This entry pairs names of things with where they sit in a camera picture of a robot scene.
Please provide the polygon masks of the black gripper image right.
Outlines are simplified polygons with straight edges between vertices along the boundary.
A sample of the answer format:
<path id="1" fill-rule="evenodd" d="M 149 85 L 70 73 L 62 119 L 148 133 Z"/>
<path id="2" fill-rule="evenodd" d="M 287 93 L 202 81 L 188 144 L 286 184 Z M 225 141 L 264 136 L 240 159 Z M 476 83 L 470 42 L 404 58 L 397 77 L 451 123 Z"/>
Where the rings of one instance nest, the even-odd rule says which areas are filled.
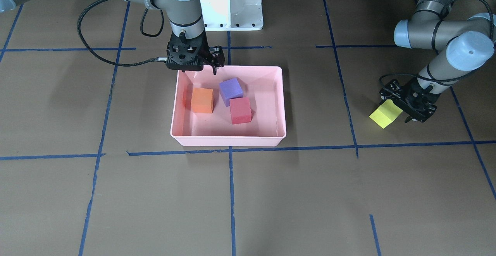
<path id="1" fill-rule="evenodd" d="M 379 92 L 382 99 L 392 100 L 408 115 L 405 123 L 410 121 L 425 122 L 437 110 L 435 103 L 439 95 L 432 93 L 434 88 L 432 84 L 423 88 L 417 78 L 412 78 L 404 85 L 401 85 L 397 79 L 392 79 L 386 84 L 380 79 L 379 83 L 382 87 Z"/>

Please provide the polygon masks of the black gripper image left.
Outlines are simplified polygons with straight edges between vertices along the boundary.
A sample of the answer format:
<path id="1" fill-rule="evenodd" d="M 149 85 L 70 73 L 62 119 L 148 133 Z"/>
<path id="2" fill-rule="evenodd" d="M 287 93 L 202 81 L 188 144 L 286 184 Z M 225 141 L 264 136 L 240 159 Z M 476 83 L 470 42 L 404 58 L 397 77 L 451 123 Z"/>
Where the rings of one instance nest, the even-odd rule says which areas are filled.
<path id="1" fill-rule="evenodd" d="M 171 70 L 203 71 L 208 65 L 216 75 L 218 68 L 225 66 L 225 55 L 220 45 L 210 47 L 206 32 L 187 39 L 183 33 L 171 34 L 167 44 L 166 66 Z"/>

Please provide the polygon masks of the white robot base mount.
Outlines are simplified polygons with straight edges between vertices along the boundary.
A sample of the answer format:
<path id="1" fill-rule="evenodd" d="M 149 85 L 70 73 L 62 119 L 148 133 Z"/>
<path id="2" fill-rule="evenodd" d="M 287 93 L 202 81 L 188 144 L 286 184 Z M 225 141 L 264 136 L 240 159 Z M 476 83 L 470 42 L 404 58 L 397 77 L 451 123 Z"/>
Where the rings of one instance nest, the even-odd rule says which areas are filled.
<path id="1" fill-rule="evenodd" d="M 259 31 L 262 0 L 200 0 L 206 31 Z"/>

